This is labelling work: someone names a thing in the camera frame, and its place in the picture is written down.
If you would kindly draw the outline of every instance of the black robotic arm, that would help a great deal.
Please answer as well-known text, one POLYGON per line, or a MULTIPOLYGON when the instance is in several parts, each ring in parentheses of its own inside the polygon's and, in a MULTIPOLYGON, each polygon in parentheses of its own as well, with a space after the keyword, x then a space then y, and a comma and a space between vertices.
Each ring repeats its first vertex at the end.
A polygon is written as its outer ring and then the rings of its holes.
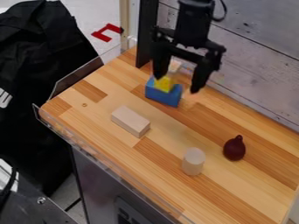
POLYGON ((213 0, 179 0, 180 9, 176 30, 155 27, 153 31, 153 70, 154 76, 161 79, 168 72, 171 56, 189 60, 197 64, 192 77, 191 93, 197 93, 203 88, 213 71, 218 71, 221 65, 225 47, 208 39, 211 22, 221 21, 213 16, 215 2, 213 0), (177 45, 206 49, 202 56, 188 52, 177 45))

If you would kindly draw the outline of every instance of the red tape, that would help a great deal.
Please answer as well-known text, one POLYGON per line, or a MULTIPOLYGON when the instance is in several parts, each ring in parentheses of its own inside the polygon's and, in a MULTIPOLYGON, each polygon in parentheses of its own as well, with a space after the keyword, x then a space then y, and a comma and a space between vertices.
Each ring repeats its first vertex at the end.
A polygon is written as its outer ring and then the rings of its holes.
POLYGON ((105 32, 107 30, 122 34, 122 28, 121 27, 117 27, 116 25, 113 25, 113 24, 107 24, 105 27, 101 28, 99 31, 93 32, 92 35, 95 38, 101 39, 105 42, 109 42, 111 40, 111 38, 103 34, 103 32, 105 32))

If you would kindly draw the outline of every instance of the wooden table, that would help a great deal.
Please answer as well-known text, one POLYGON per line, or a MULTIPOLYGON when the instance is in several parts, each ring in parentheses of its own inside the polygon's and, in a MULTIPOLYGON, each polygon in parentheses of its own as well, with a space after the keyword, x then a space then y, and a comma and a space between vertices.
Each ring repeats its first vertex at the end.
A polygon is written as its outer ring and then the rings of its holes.
MULTIPOLYGON (((299 183, 298 135, 209 87, 195 95, 186 90, 179 108, 148 100, 144 85, 150 65, 135 68, 135 57, 131 49, 91 73, 46 103, 41 116, 52 125, 49 116, 62 123, 88 144, 78 142, 84 150, 106 158, 102 162, 112 169, 117 165, 116 173, 179 221, 281 223, 299 183), (121 105, 151 121, 143 138, 110 121, 121 105), (222 147, 239 134, 247 154, 230 162, 222 147), (189 147, 206 154, 197 177, 180 168, 189 147)), ((179 81, 186 89, 191 83, 183 75, 179 81)))

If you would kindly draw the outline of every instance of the red bottle-shaped object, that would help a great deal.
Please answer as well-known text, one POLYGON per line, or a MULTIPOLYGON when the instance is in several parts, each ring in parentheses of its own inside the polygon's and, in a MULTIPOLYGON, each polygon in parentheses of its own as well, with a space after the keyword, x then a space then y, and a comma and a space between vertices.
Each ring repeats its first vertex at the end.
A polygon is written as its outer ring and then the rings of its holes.
POLYGON ((246 153, 246 147, 243 143, 243 137, 238 135, 228 140, 224 146, 223 154, 232 161, 241 160, 246 153))

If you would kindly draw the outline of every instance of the black backpack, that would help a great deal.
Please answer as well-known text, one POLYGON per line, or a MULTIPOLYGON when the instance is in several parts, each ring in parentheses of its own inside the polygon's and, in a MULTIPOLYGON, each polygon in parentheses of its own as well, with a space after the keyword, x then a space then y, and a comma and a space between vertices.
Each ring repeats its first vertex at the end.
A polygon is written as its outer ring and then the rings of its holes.
POLYGON ((59 1, 18 3, 0 14, 0 154, 35 172, 41 157, 66 147, 31 105, 41 106, 56 81, 96 57, 59 1))

